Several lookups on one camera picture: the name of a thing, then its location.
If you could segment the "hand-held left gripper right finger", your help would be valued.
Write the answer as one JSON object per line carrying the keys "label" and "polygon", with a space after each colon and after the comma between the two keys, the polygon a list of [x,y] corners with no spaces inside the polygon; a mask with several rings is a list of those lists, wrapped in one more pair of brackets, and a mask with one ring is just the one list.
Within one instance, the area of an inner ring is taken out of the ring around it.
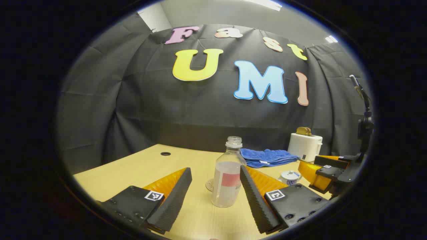
{"label": "hand-held left gripper right finger", "polygon": [[302,184],[287,185],[245,165],[240,180],[260,233],[290,228],[329,203]]}

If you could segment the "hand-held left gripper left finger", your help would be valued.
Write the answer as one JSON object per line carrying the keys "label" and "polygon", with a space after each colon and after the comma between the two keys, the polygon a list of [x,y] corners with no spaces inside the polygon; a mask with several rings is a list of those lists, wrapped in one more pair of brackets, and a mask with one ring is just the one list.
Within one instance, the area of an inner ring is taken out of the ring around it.
{"label": "hand-held left gripper left finger", "polygon": [[135,230],[164,234],[176,221],[191,182],[191,169],[185,167],[145,187],[131,185],[97,204]]}

